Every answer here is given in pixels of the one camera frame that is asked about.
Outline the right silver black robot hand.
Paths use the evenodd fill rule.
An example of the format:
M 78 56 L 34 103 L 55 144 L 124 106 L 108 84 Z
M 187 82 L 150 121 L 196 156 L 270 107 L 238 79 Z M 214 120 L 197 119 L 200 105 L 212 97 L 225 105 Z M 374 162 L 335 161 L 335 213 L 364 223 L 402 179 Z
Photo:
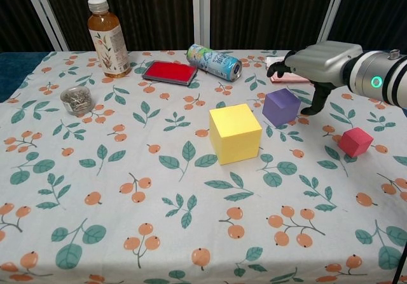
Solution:
M 362 55 L 362 46 L 338 41 L 323 41 L 306 48 L 289 51 L 283 60 L 271 64 L 266 75 L 283 77 L 293 73 L 309 80 L 314 86 L 311 106 L 301 110 L 313 116 L 323 110 L 331 91 L 346 85 L 343 70 L 346 64 Z

